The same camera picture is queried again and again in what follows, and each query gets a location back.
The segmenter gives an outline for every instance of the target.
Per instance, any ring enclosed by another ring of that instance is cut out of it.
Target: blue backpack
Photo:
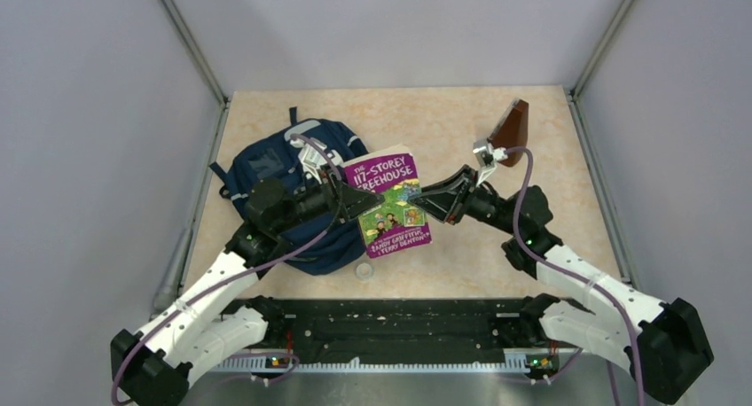
[[[290,123],[292,126],[289,129],[283,129],[249,145],[235,157],[227,172],[216,162],[210,165],[224,183],[219,194],[232,202],[244,220],[248,193],[259,180],[278,178],[290,193],[305,189],[305,177],[298,161],[301,150],[290,144],[291,134],[298,133],[321,141],[326,144],[327,151],[336,151],[342,161],[368,153],[360,138],[341,122],[313,118],[298,122],[297,108],[291,107]],[[282,237],[290,241],[292,249],[296,249],[326,229],[332,218],[332,214],[321,215],[282,233]],[[308,251],[286,262],[311,275],[324,275],[356,260],[364,252],[365,246],[357,222],[336,223]]]

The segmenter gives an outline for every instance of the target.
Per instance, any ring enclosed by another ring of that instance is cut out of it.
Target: backpack handle
[[[290,125],[295,125],[298,123],[298,106],[293,106],[290,108]]]
[[[230,198],[230,191],[227,190],[227,173],[224,172],[222,167],[219,166],[216,162],[212,162],[209,164],[209,168],[211,168],[212,171],[214,171],[214,174],[216,174],[217,177],[219,177],[220,180],[222,180],[222,183],[225,184],[225,186],[222,186],[219,189],[219,196],[229,199]]]

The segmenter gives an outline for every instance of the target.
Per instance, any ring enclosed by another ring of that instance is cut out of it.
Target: children's book
[[[348,184],[384,195],[383,204],[358,217],[369,257],[431,243],[426,214],[407,202],[420,193],[418,170],[407,146],[398,144],[344,165]]]

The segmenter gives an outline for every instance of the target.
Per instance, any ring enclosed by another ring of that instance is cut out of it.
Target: brown object
[[[487,139],[494,148],[504,147],[509,149],[510,147],[528,144],[528,108],[528,102],[521,98],[516,98],[509,105]],[[522,153],[515,152],[509,155],[509,158],[502,160],[501,164],[506,167],[513,167],[517,162],[520,162],[521,158]]]

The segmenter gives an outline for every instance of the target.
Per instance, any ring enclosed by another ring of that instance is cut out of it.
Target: gray wall
[[[701,404],[749,404],[752,0],[639,0],[585,93],[642,287],[700,310]]]
[[[621,0],[176,0],[227,91],[572,84]]]
[[[218,106],[157,0],[0,0],[0,404],[101,405]]]

